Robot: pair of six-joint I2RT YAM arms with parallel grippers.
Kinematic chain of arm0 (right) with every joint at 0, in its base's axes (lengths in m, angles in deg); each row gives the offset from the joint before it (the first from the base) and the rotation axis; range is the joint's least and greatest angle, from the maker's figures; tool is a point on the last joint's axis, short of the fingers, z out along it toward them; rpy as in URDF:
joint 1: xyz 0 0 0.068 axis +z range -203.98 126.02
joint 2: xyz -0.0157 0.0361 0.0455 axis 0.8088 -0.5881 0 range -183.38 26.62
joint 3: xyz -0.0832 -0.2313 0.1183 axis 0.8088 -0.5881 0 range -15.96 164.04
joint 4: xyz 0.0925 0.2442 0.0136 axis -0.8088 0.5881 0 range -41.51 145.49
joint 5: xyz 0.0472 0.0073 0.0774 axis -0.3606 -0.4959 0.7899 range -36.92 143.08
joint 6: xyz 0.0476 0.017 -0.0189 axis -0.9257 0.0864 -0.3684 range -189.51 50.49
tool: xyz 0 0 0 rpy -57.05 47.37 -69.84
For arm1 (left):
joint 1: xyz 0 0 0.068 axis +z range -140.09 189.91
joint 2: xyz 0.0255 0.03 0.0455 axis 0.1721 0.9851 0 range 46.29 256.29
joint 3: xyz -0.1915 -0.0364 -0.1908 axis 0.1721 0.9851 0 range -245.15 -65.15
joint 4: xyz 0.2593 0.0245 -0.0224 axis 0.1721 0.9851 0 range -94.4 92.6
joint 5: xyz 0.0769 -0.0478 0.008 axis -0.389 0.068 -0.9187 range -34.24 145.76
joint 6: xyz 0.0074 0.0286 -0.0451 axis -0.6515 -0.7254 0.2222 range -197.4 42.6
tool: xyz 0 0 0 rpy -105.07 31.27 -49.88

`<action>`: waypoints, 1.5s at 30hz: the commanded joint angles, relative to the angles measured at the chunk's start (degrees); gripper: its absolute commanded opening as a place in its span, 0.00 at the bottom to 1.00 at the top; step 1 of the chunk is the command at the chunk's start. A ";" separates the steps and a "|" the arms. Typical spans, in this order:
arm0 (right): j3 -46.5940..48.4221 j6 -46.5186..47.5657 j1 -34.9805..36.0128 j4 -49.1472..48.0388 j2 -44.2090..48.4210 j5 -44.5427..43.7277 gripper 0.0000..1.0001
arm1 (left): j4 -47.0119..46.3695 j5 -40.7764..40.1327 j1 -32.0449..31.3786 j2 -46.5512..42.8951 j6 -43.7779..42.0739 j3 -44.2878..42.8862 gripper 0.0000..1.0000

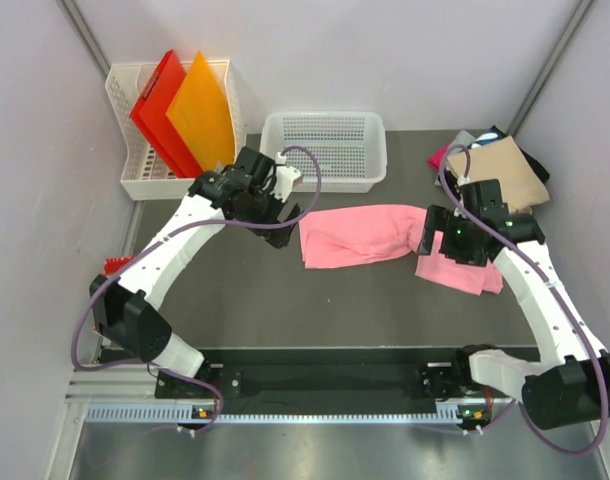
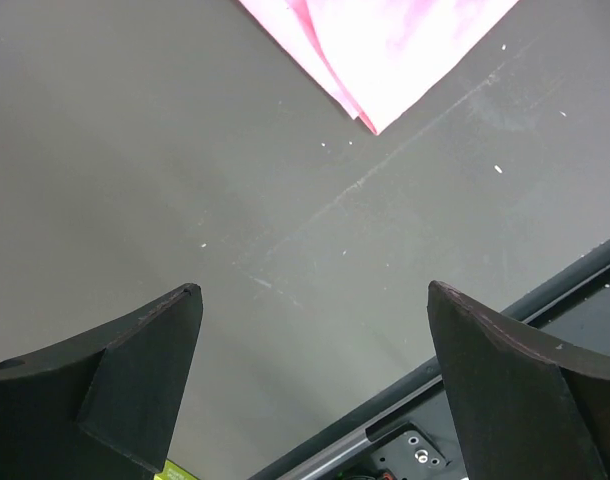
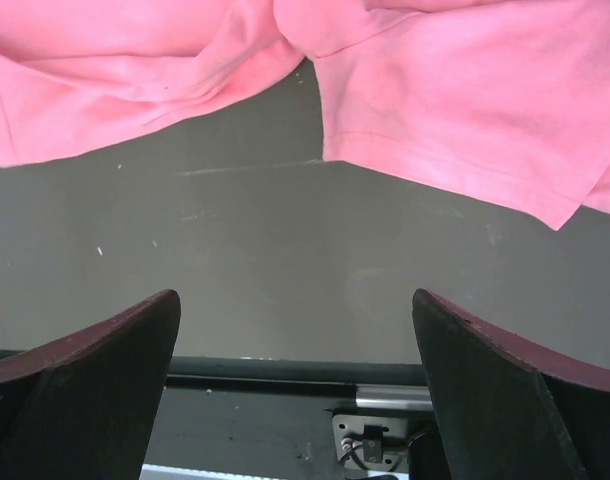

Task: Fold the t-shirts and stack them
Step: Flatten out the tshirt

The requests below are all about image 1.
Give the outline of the pink t-shirt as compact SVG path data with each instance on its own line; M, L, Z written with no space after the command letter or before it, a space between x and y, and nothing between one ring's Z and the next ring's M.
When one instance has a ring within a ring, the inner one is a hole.
M301 254L307 269L338 269L417 255L415 275L445 287L481 295L499 294L503 278L492 263L461 265L438 251L440 232L425 256L419 246L426 217L410 205L369 205L323 210L299 222Z

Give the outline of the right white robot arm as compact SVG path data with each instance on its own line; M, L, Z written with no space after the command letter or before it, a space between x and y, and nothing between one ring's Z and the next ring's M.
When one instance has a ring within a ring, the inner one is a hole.
M440 253L468 266L489 262L501 273L524 314L539 352L536 362L487 344L459 349L451 380L472 396L485 386L519 401L542 430L610 418L610 353L580 319L534 217L504 205L467 218L444 207L427 210L419 252Z

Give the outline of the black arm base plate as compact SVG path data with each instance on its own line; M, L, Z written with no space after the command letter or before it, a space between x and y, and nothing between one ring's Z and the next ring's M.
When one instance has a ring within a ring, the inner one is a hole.
M481 400L458 384L451 347L219 348L206 380L227 414L433 413Z

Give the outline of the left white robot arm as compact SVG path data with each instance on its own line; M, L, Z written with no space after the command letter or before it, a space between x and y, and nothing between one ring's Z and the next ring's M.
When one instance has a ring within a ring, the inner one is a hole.
M146 248L92 282L96 332L136 360L177 374L188 395L205 394L212 382L208 361L173 332L159 309L193 257L227 225L242 226L275 248L286 246L303 213L294 206L279 217L301 181L284 153L268 157L248 147L221 171L198 176Z

